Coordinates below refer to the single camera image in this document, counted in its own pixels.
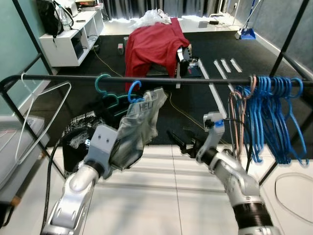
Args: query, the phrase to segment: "white cabinet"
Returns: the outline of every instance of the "white cabinet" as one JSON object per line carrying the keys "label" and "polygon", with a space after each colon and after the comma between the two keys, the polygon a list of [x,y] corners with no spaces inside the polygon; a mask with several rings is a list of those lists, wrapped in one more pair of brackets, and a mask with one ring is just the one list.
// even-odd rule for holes
{"label": "white cabinet", "polygon": [[73,19],[73,30],[64,31],[56,38],[49,34],[39,38],[52,67],[80,66],[104,27],[101,11],[84,11]]}

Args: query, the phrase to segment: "white plastic bag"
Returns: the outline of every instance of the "white plastic bag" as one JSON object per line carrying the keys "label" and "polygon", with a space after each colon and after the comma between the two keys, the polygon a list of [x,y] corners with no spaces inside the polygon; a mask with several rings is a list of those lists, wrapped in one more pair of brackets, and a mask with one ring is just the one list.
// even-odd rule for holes
{"label": "white plastic bag", "polygon": [[144,26],[154,25],[155,23],[160,22],[165,24],[165,20],[157,13],[156,10],[149,10],[141,17],[136,23],[132,25],[134,28],[140,28]]}

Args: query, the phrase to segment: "white tile floor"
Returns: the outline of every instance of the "white tile floor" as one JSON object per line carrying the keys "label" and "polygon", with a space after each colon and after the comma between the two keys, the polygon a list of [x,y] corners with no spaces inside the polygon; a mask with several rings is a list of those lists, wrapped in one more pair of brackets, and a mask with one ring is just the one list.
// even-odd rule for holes
{"label": "white tile floor", "polygon": [[[210,32],[210,31],[229,31],[229,30],[238,30],[240,25],[239,21],[235,21],[233,24],[233,17],[218,17],[220,22],[223,22],[223,25],[211,25],[208,24],[207,28],[198,28],[199,21],[208,21],[213,20],[208,17],[197,17],[197,16],[182,16],[179,18],[179,24],[183,33],[190,32]],[[128,35],[134,31],[132,25],[135,23],[135,19],[131,20],[116,20],[104,22],[104,29],[101,32],[101,35]]]}
{"label": "white tile floor", "polygon": [[[260,179],[273,163],[267,149],[261,164],[252,164],[250,174]],[[62,150],[55,160],[63,165]],[[44,160],[26,190],[7,227],[0,235],[39,234],[45,195],[47,160]],[[286,212],[276,201],[273,187],[276,177],[285,172],[312,176],[312,165],[303,168],[298,162],[279,167],[261,188],[273,223],[283,235],[312,234],[313,225]],[[52,171],[51,206],[60,197],[63,180]],[[297,213],[313,217],[313,187],[304,180],[279,182],[278,194]],[[147,146],[142,159],[130,170],[115,172],[94,189],[81,235],[171,234],[235,235],[238,226],[222,184],[207,172],[204,165],[179,153],[177,146]]]}

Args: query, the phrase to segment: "white baseboard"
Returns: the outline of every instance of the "white baseboard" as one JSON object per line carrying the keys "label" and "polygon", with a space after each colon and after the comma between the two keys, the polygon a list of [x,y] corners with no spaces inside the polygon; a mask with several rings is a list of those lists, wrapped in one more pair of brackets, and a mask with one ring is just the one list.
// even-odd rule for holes
{"label": "white baseboard", "polygon": [[[47,81],[47,80],[44,80],[42,81],[39,86],[34,90],[34,94],[40,94],[41,92],[43,92],[43,90],[49,85],[50,81]],[[24,115],[29,106],[30,106],[30,103],[31,103],[31,96],[29,95],[25,101],[20,104],[20,106],[18,107],[19,108],[19,111],[21,112],[22,115]]]}
{"label": "white baseboard", "polygon": [[[270,52],[272,52],[274,55],[278,56],[280,53],[280,48],[278,48],[277,46],[275,46],[274,44],[272,44],[270,41],[268,41],[267,39],[263,38],[260,34],[256,33],[256,40],[263,45],[265,48],[267,48]],[[288,62],[287,60],[285,60],[283,58],[283,61],[289,65],[291,68],[293,68]],[[309,70],[308,68],[306,68],[304,65],[300,64],[298,61],[295,61],[297,63],[297,65],[304,70],[309,76],[311,76],[311,80],[313,81],[313,72],[311,70]]]}

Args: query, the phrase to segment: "curtain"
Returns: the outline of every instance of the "curtain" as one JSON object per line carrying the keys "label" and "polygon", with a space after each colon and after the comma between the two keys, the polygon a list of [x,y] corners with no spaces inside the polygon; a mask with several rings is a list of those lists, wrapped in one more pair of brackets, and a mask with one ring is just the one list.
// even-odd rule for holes
{"label": "curtain", "polygon": [[162,9],[171,17],[183,15],[209,16],[217,12],[221,0],[103,0],[105,11],[111,20],[140,18],[146,11]]}

